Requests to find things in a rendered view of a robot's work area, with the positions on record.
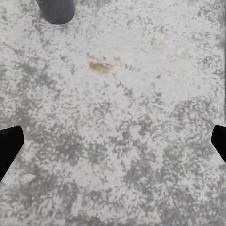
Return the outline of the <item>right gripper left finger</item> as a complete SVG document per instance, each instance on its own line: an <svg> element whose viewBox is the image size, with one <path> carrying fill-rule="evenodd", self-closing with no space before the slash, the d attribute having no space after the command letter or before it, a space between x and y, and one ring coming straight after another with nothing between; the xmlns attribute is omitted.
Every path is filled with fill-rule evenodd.
<svg viewBox="0 0 226 226"><path fill-rule="evenodd" d="M20 125L0 130L0 181L24 144Z"/></svg>

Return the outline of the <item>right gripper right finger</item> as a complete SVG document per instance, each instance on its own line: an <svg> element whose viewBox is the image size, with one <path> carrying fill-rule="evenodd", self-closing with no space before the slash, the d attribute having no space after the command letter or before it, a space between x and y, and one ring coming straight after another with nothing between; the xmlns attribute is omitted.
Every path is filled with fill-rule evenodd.
<svg viewBox="0 0 226 226"><path fill-rule="evenodd" d="M212 132L211 142L226 163L226 127L215 126Z"/></svg>

